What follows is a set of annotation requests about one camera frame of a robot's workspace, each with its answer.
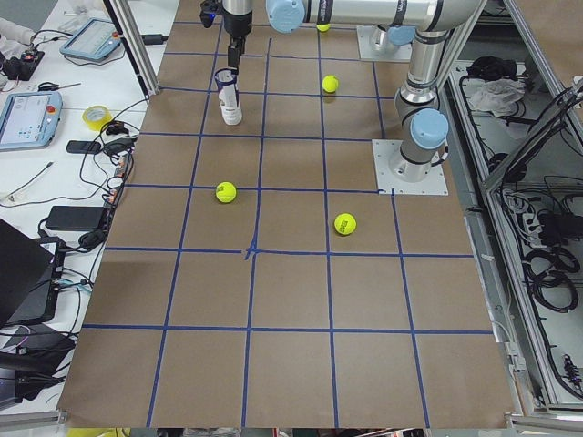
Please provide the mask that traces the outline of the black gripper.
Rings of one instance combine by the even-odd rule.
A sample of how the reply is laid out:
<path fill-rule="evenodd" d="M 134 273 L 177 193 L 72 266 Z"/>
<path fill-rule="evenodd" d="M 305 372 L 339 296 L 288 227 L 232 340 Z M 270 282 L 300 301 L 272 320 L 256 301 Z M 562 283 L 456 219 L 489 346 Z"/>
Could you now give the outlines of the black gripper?
<path fill-rule="evenodd" d="M 240 70 L 240 59 L 245 53 L 245 36 L 252 29 L 252 1 L 205 0 L 200 3 L 199 18 L 205 28 L 213 24 L 217 15 L 223 17 L 224 27 L 231 36 L 227 50 L 228 66 L 237 75 Z"/>

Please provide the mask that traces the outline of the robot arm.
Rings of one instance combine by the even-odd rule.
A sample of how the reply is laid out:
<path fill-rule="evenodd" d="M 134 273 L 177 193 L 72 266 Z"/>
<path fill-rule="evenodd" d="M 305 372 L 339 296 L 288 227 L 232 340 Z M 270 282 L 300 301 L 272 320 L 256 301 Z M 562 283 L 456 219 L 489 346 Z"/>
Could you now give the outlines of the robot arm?
<path fill-rule="evenodd" d="M 321 0 L 267 1 L 269 23 L 289 34 L 301 25 L 356 25 L 361 57 L 401 60 L 408 73 L 397 90 L 395 106 L 404 127 L 404 141 L 390 156 L 388 168 L 403 182 L 425 179 L 442 162 L 435 158 L 445 146 L 448 123 L 436 99 L 446 74 L 484 8 L 482 1 L 448 0 Z"/>

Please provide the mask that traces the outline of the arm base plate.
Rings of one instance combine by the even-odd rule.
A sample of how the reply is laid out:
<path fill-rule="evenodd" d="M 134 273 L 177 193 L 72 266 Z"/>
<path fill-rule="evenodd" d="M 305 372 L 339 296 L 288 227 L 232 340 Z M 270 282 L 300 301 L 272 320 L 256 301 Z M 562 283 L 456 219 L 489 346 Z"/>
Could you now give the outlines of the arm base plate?
<path fill-rule="evenodd" d="M 401 154 L 402 140 L 374 139 L 373 162 L 377 191 L 383 195 L 447 196 L 443 166 L 417 165 Z"/>
<path fill-rule="evenodd" d="M 358 25 L 359 55 L 363 61 L 408 63 L 416 29 L 413 26 Z"/>

